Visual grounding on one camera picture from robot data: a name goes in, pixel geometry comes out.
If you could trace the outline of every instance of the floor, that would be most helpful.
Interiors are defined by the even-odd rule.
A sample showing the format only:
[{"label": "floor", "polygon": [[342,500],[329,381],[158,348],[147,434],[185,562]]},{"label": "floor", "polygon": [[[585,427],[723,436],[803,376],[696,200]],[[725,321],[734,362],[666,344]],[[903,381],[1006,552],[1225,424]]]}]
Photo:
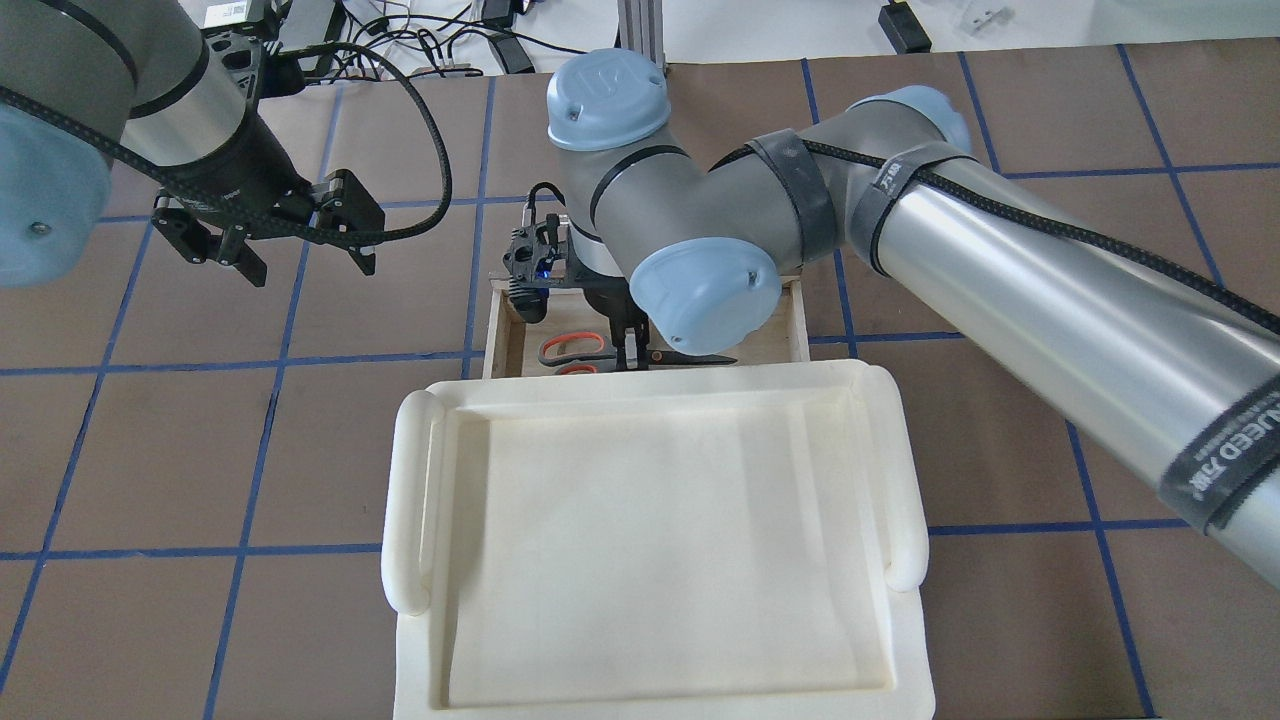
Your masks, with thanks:
[{"label": "floor", "polygon": [[[0,717],[389,716],[393,416],[479,375],[486,275],[518,195],[556,176],[545,82],[421,81],[460,200],[372,278],[294,240],[259,245],[265,290],[188,266],[147,228],[150,183],[116,169],[79,266],[0,292]],[[705,167],[920,82],[982,161],[1280,310],[1275,38],[677,65],[672,124]],[[392,225],[433,205],[397,87],[264,115],[302,173],[352,168]],[[804,281],[814,357],[902,388],[940,719],[1275,717],[1280,594],[851,254]]]}]

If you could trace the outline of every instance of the wire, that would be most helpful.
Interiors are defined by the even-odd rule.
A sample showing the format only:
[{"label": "wire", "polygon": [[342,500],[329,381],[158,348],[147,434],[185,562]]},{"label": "wire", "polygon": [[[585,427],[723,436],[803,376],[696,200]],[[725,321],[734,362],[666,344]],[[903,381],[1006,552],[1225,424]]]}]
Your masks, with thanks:
[{"label": "wire", "polygon": [[525,200],[525,214],[527,214],[531,220],[538,218],[538,191],[539,190],[549,190],[552,192],[552,195],[556,196],[556,201],[557,202],[559,202],[561,205],[564,204],[564,193],[561,192],[559,188],[556,187],[554,183],[549,183],[549,182],[545,182],[545,181],[540,182],[540,183],[535,184],[534,187],[529,188],[529,197]]},{"label": "wire", "polygon": [[436,156],[440,160],[440,204],[435,206],[435,210],[426,219],[394,231],[333,231],[283,220],[268,213],[246,208],[237,200],[228,200],[220,195],[201,190],[187,181],[180,179],[174,173],[169,172],[169,169],[156,165],[151,160],[147,160],[142,155],[124,147],[115,140],[97,132],[79,120],[69,118],[42,102],[10,90],[9,87],[0,86],[0,102],[12,105],[13,108],[22,110],[38,120],[46,122],[58,129],[87,142],[95,150],[109,155],[110,158],[114,158],[134,170],[157,181],[180,200],[207,205],[218,213],[223,213],[232,218],[237,218],[241,222],[248,223],[253,229],[262,231],[264,234],[269,232],[278,236],[296,236],[310,242],[335,245],[347,250],[356,250],[360,247],[422,234],[440,224],[440,220],[444,219],[444,214],[449,209],[449,201],[453,197],[453,173],[449,168],[449,155],[444,149],[444,140],[440,137],[440,129],[435,124],[435,118],[431,117],[431,110],[426,106],[426,101],[422,100],[422,95],[419,94],[417,88],[413,87],[413,83],[408,81],[408,77],[406,77],[404,73],[387,60],[387,58],[383,58],[378,53],[360,45],[353,45],[351,42],[325,42],[321,45],[303,47],[301,50],[282,53],[280,58],[314,58],[335,50],[351,50],[360,53],[361,55],[365,55],[387,68],[387,70],[396,78],[404,91],[408,92],[410,99],[413,101],[413,106],[417,108],[419,114],[422,117],[422,122],[426,123],[426,129],[431,136],[431,143],[435,146]]},{"label": "wire", "polygon": [[[375,0],[367,0],[367,1],[371,6],[378,9]],[[362,42],[361,45],[364,45],[367,49],[376,49],[383,45],[387,45],[388,42],[394,42],[397,47],[402,47],[415,54],[421,53],[425,59],[425,63],[431,65],[433,72],[415,72],[410,76],[411,78],[425,77],[429,74],[436,74],[439,77],[449,77],[451,74],[479,77],[484,74],[479,68],[468,69],[468,68],[453,68],[448,65],[442,67],[440,61],[445,60],[443,42],[434,35],[434,32],[440,32],[448,28],[451,24],[453,24],[453,22],[462,18],[462,15],[465,15],[472,8],[471,3],[467,3],[452,18],[447,18],[444,24],[436,27],[434,32],[424,26],[415,23],[413,19],[411,18],[412,13],[408,12],[410,6],[402,1],[397,0],[383,1],[380,9],[383,15],[374,18],[367,23],[361,23],[361,20],[356,18],[355,14],[352,14],[351,10],[346,6],[346,3],[343,3],[342,5],[344,12],[347,13],[347,17],[351,19],[346,33],[347,42],[358,41],[366,32],[369,32],[372,27],[376,27],[378,24],[389,26],[392,20],[401,20],[401,19],[404,20],[404,24],[402,27],[384,29],[372,36],[367,42]],[[397,5],[399,8],[403,8],[407,13],[406,14],[389,13],[390,5]],[[335,69],[330,70],[324,77],[308,78],[308,85],[317,85],[317,81],[328,81],[332,85],[338,79],[362,79],[362,81],[383,79],[381,73],[379,73],[376,68],[366,68],[364,56],[356,53],[348,53],[346,54],[346,56],[337,58],[337,60],[338,64]],[[355,68],[358,69],[357,70],[358,74],[349,73],[353,65]]]},{"label": "wire", "polygon": [[[827,158],[835,158],[837,160],[845,160],[858,165],[867,165],[869,168],[881,168],[884,165],[883,158],[855,152],[852,150],[827,145],[824,142],[804,140],[804,146],[814,155],[824,155]],[[712,169],[714,170],[716,168],[721,168],[728,163],[746,158],[748,155],[754,155],[754,151],[750,147],[739,147],[716,163]],[[986,195],[975,192],[929,169],[919,170],[914,179],[966,205],[972,205],[984,213],[1016,223],[1024,228],[1030,228],[1033,231],[1061,237],[1064,240],[1074,240],[1105,252],[1110,252],[1117,258],[1124,258],[1125,260],[1142,265],[1149,270],[1155,270],[1169,279],[1199,292],[1210,300],[1222,305],[1228,310],[1231,310],[1244,319],[1262,327],[1263,329],[1280,334],[1280,316],[1276,316],[1265,307],[1251,302],[1225,287],[1219,286],[1199,273],[1184,268],[1172,260],[1156,255],[1155,252],[1088,228],[1037,215],[1036,213],[1023,210],[1021,208],[1015,208],[1006,202],[987,197]]]},{"label": "wire", "polygon": [[[421,14],[421,13],[411,13],[411,14],[407,14],[407,15],[396,15],[396,17],[397,18],[410,18],[410,19],[415,19],[415,20],[435,20],[435,22],[443,22],[443,23],[447,23],[447,24],[460,24],[460,26],[468,27],[468,28],[489,29],[489,31],[494,32],[495,35],[502,35],[502,36],[508,36],[508,37],[518,37],[521,40],[532,42],[534,45],[540,45],[543,47],[547,47],[548,50],[556,50],[557,53],[568,53],[570,55],[585,55],[586,54],[586,50],[577,50],[575,47],[564,47],[563,45],[556,45],[553,42],[547,42],[545,40],[539,40],[536,37],[531,37],[531,36],[527,36],[527,35],[524,35],[524,33],[520,33],[520,32],[516,32],[516,31],[512,31],[512,29],[503,29],[503,28],[489,27],[489,26],[486,26],[484,23],[477,23],[477,22],[471,22],[471,20],[462,20],[462,19],[458,19],[458,18],[447,18],[447,17],[443,17],[443,15],[426,15],[426,14]],[[364,35],[365,32],[367,32],[367,29],[370,27],[374,27],[375,24],[378,24],[380,22],[384,22],[388,18],[375,18],[375,19],[369,20],[367,23],[362,24],[360,27],[360,29],[356,31],[356,38],[358,40],[360,36]]]},{"label": "wire", "polygon": [[444,41],[444,51],[449,54],[451,59],[453,58],[453,44],[457,42],[458,40],[468,36],[468,35],[479,35],[480,37],[485,38],[490,45],[493,45],[493,36],[490,36],[485,31],[476,29],[474,27],[465,27],[465,28],[460,29],[458,32],[454,32],[453,35],[451,35]]}]

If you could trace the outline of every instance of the blue tape line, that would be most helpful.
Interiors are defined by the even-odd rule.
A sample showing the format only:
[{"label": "blue tape line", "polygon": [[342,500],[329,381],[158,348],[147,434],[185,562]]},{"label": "blue tape line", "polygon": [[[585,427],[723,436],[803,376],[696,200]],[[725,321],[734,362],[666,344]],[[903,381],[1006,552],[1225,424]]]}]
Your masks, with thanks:
[{"label": "blue tape line", "polygon": [[483,357],[483,350],[447,350],[440,352],[389,352],[379,355],[312,355],[306,357],[285,357],[282,360],[239,360],[232,363],[168,363],[156,365],[108,365],[105,369],[95,365],[79,368],[4,368],[0,378],[29,375],[93,375],[105,373],[220,373],[230,370],[261,370],[280,365],[347,365],[352,363],[401,363],[406,360],[471,360]]},{"label": "blue tape line", "polygon": [[111,365],[106,374],[132,374],[132,373],[207,373],[227,370],[261,370],[275,368],[275,360],[242,360],[234,363],[169,363],[159,365]]},{"label": "blue tape line", "polygon": [[58,523],[63,516],[63,507],[67,505],[67,495],[72,489],[72,478],[76,477],[76,466],[79,464],[81,451],[84,448],[84,437],[88,434],[90,423],[93,420],[93,409],[97,407],[97,398],[102,393],[102,382],[106,379],[106,366],[111,363],[111,354],[115,351],[115,342],[120,338],[120,328],[124,327],[124,315],[129,310],[133,300],[133,290],[138,283],[138,274],[142,272],[142,260],[146,258],[147,247],[151,245],[151,225],[142,231],[142,240],[138,242],[138,251],[133,258],[133,268],[129,270],[129,281],[124,286],[124,295],[120,296],[120,307],[115,313],[115,323],[108,336],[106,347],[102,350],[102,363],[99,366],[97,377],[93,379],[93,391],[88,396],[84,406],[84,416],[81,420],[79,430],[76,433],[76,442],[72,445],[70,457],[67,460],[67,470],[63,473],[63,482],[58,488],[58,498],[54,501],[54,510],[49,516],[49,525],[45,527],[45,538],[40,546],[31,579],[27,582],[27,592],[22,596],[22,607],[18,610],[18,619],[14,621],[13,633],[9,635],[9,644],[5,647],[4,661],[0,661],[0,693],[4,692],[9,680],[9,671],[13,669],[13,659],[18,653],[18,643],[22,641],[22,630],[27,625],[27,616],[31,614],[31,603],[36,598],[36,588],[40,585],[40,575],[44,571],[45,559],[49,557],[54,546],[54,534],[58,532]]},{"label": "blue tape line", "polygon": [[996,158],[996,145],[991,141],[991,129],[987,128],[987,114],[982,111],[982,100],[978,99],[978,86],[973,82],[973,72],[969,70],[969,59],[964,53],[956,53],[960,60],[960,72],[964,73],[964,83],[969,87],[969,100],[973,102],[973,113],[978,118],[978,132],[982,133],[982,143],[987,147],[987,158],[991,160],[991,169],[1000,172],[1000,160]]},{"label": "blue tape line", "polygon": [[1093,480],[1089,477],[1089,468],[1084,460],[1084,448],[1080,446],[1080,436],[1071,423],[1066,423],[1066,436],[1071,441],[1071,455],[1075,457],[1075,468],[1080,474],[1084,502],[1089,506],[1089,520],[1093,525],[1093,534],[1098,541],[1098,552],[1102,555],[1102,569],[1107,575],[1107,587],[1111,591],[1111,602],[1115,606],[1116,621],[1120,624],[1120,637],[1124,641],[1125,655],[1129,656],[1129,670],[1133,673],[1138,700],[1142,702],[1142,711],[1146,716],[1155,717],[1156,710],[1151,703],[1151,693],[1147,691],[1147,678],[1142,671],[1142,660],[1138,657],[1138,646],[1133,639],[1133,629],[1129,626],[1129,612],[1124,606],[1124,593],[1120,592],[1120,578],[1116,575],[1115,561],[1111,559],[1111,546],[1107,543],[1106,527],[1102,523],[1101,512],[1098,512],[1097,497],[1093,495]]},{"label": "blue tape line", "polygon": [[95,375],[101,368],[84,365],[81,368],[0,368],[0,378],[26,375]]},{"label": "blue tape line", "polygon": [[209,674],[209,694],[205,696],[205,720],[214,719],[214,706],[218,702],[218,688],[223,682],[223,664],[227,661],[227,646],[230,642],[232,621],[236,618],[236,602],[239,600],[239,583],[244,577],[244,556],[236,557],[232,570],[232,585],[227,594],[227,610],[223,611],[223,628],[218,634],[218,651],[214,653],[214,670]]},{"label": "blue tape line", "polygon": [[[1162,530],[1170,528],[1189,528],[1187,523],[1171,518],[1156,518],[1149,520],[1102,520],[1101,527],[1106,530]],[[1036,533],[1091,533],[1094,523],[1089,521],[1059,521],[1059,523],[996,523],[989,525],[932,525],[929,536],[1019,536]]]},{"label": "blue tape line", "polygon": [[1165,530],[1171,528],[1190,528],[1181,518],[1152,518],[1149,520],[1103,520],[1105,530]]},{"label": "blue tape line", "polygon": [[836,265],[836,292],[840,295],[840,316],[845,323],[845,337],[849,340],[849,356],[858,357],[858,343],[861,340],[854,329],[854,309],[849,302],[849,286],[845,282],[845,256],[837,247],[831,255]]},{"label": "blue tape line", "polygon": [[1039,178],[1093,178],[1108,176],[1164,176],[1170,170],[1178,174],[1193,173],[1239,173],[1249,170],[1276,170],[1280,163],[1231,163],[1221,165],[1170,165],[1167,168],[1119,168],[1100,170],[1038,170],[1029,173],[1005,173],[1009,179]]},{"label": "blue tape line", "polygon": [[1124,65],[1124,72],[1129,76],[1129,85],[1133,87],[1133,94],[1138,99],[1138,106],[1142,108],[1142,117],[1147,119],[1147,129],[1151,131],[1152,140],[1156,141],[1156,149],[1160,151],[1160,159],[1165,163],[1165,170],[1169,173],[1169,181],[1174,183],[1174,192],[1178,193],[1178,202],[1183,206],[1183,214],[1187,215],[1187,222],[1192,227],[1192,234],[1196,236],[1196,245],[1201,249],[1201,255],[1204,256],[1204,263],[1208,265],[1210,277],[1213,282],[1226,287],[1222,282],[1222,273],[1217,269],[1217,261],[1213,260],[1213,254],[1208,249],[1208,242],[1204,240],[1204,233],[1201,231],[1199,220],[1196,219],[1196,213],[1192,210],[1192,204],[1187,200],[1187,192],[1183,190],[1181,181],[1178,179],[1178,172],[1174,169],[1174,161],[1169,156],[1169,150],[1165,147],[1165,141],[1160,137],[1160,128],[1156,127],[1156,118],[1151,114],[1151,108],[1147,105],[1147,96],[1142,92],[1142,86],[1138,83],[1138,76],[1133,72],[1133,63],[1129,60],[1129,51],[1125,50],[1124,45],[1116,45],[1116,53],[1120,54],[1120,63]]},{"label": "blue tape line", "polygon": [[1234,163],[1229,165],[1174,165],[1175,173],[1235,173],[1242,170],[1277,170],[1280,163]]},{"label": "blue tape line", "polygon": [[804,91],[809,97],[809,120],[813,124],[822,122],[818,114],[818,96],[813,91],[813,74],[809,72],[809,58],[800,59],[800,73],[804,74]]},{"label": "blue tape line", "polygon": [[1038,170],[1030,173],[1005,173],[1006,179],[1044,178],[1097,178],[1114,176],[1164,176],[1169,168],[1125,168],[1117,170]]},{"label": "blue tape line", "polygon": [[[468,205],[468,204],[475,205],[475,202],[476,202],[475,199],[472,199],[470,202],[462,197],[449,199],[451,208],[454,205]],[[435,208],[439,204],[440,204],[439,200],[397,200],[396,202],[379,202],[378,206],[381,208],[383,210],[396,210],[401,208]]]},{"label": "blue tape line", "polygon": [[[380,542],[330,543],[330,544],[260,544],[223,547],[131,547],[119,550],[54,550],[44,560],[124,560],[129,557],[259,557],[296,555],[357,555],[381,552]],[[41,557],[40,552],[0,552],[0,561],[29,561]]]},{"label": "blue tape line", "polygon": [[445,351],[445,352],[394,352],[385,355],[339,355],[317,357],[289,357],[284,361],[288,366],[294,365],[348,365],[353,363],[403,363],[417,360],[470,360],[483,351]]},{"label": "blue tape line", "polygon": [[1032,533],[1082,533],[1093,529],[1093,523],[1001,523],[992,525],[932,525],[931,537],[948,536],[1019,536]]},{"label": "blue tape line", "polygon": [[858,342],[918,342],[924,340],[964,340],[964,333],[957,332],[920,332],[920,333],[876,333],[860,334]]},{"label": "blue tape line", "polygon": [[[480,146],[480,182],[476,196],[485,197],[485,187],[489,183],[489,145],[493,140],[493,101],[497,95],[498,83],[489,78],[489,92],[484,105],[484,142]],[[484,245],[484,204],[476,206],[475,227],[471,229],[471,281],[467,290],[467,324],[462,334],[462,347],[472,350],[476,332],[476,293],[480,291],[480,250]],[[471,363],[462,363],[460,377],[466,380],[471,378]]]},{"label": "blue tape line", "polygon": [[[343,95],[344,88],[339,87],[334,94],[333,109],[329,111],[329,135],[325,137],[324,152],[320,158],[321,177],[328,173],[329,161],[333,156],[334,137],[338,135],[338,119],[342,115]],[[289,296],[289,311],[284,318],[284,332],[280,334],[280,352],[276,357],[275,380],[271,384],[271,398],[266,405],[266,414],[262,418],[262,436],[257,446],[257,457],[253,461],[253,480],[250,483],[248,500],[244,503],[244,521],[241,525],[239,539],[241,550],[247,550],[250,536],[253,532],[253,518],[257,512],[257,498],[262,487],[262,470],[266,466],[266,454],[271,443],[271,429],[275,425],[275,411],[280,401],[280,389],[284,387],[284,370],[289,359],[289,345],[293,340],[293,325],[297,319],[298,302],[302,297],[302,284],[306,279],[310,247],[310,243],[302,245],[302,252],[298,254],[298,269],[293,275],[293,292]],[[239,585],[244,577],[244,557],[243,552],[237,555],[236,568],[232,570],[232,583],[227,592],[227,610],[223,612],[223,626],[218,634],[218,650],[214,653],[214,670],[209,676],[209,694],[205,696],[205,720],[212,720],[214,707],[218,702],[218,688],[223,678],[223,665],[227,661],[227,646],[230,643],[236,605],[239,601]]]},{"label": "blue tape line", "polygon": [[358,555],[381,552],[383,543],[338,543],[338,544],[268,544],[244,548],[250,556],[297,556],[297,555]]}]

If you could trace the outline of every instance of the light blue joint cap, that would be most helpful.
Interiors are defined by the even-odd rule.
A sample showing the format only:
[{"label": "light blue joint cap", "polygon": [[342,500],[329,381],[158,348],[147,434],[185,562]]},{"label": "light blue joint cap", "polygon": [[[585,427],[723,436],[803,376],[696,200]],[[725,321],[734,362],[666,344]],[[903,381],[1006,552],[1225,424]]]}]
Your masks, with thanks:
[{"label": "light blue joint cap", "polygon": [[732,237],[698,237],[644,259],[631,297],[671,347],[713,355],[742,342],[773,315],[782,281],[769,254]]},{"label": "light blue joint cap", "polygon": [[890,100],[900,105],[906,105],[928,118],[938,128],[938,132],[942,133],[943,140],[965,152],[973,152],[973,141],[969,138],[969,124],[964,122],[964,115],[956,113],[955,108],[951,106],[951,101],[942,92],[927,85],[909,85],[893,92],[873,95],[859,100],[850,105],[849,109],[852,110],[863,102],[870,102],[872,100]]},{"label": "light blue joint cap", "polygon": [[110,192],[96,150],[0,105],[0,287],[49,282],[74,268]]},{"label": "light blue joint cap", "polygon": [[561,65],[547,86],[547,135],[564,150],[609,150],[644,140],[671,117],[667,78],[631,50],[609,47]]}]

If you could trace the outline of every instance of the velcro strap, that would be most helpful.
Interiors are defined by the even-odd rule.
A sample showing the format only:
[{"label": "velcro strap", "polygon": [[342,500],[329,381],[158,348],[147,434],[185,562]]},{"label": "velcro strap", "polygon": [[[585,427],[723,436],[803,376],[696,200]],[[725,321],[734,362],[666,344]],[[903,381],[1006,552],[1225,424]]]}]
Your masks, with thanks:
[{"label": "velcro strap", "polygon": [[1165,470],[1157,495],[1201,532],[1225,528],[1280,460],[1280,375],[1204,428]]},{"label": "velcro strap", "polygon": [[884,227],[884,219],[893,209],[893,204],[906,192],[906,186],[922,168],[956,158],[973,160],[970,155],[965,155],[946,142],[933,141],[916,145],[884,160],[876,181],[863,192],[858,206],[854,208],[854,214],[849,218],[849,237],[852,240],[854,251],[877,273],[888,277],[888,273],[879,264],[877,250],[881,229]]},{"label": "velcro strap", "polygon": [[800,224],[800,258],[808,263],[831,252],[836,243],[836,208],[818,163],[791,128],[748,141],[760,160],[782,183],[796,223]]}]

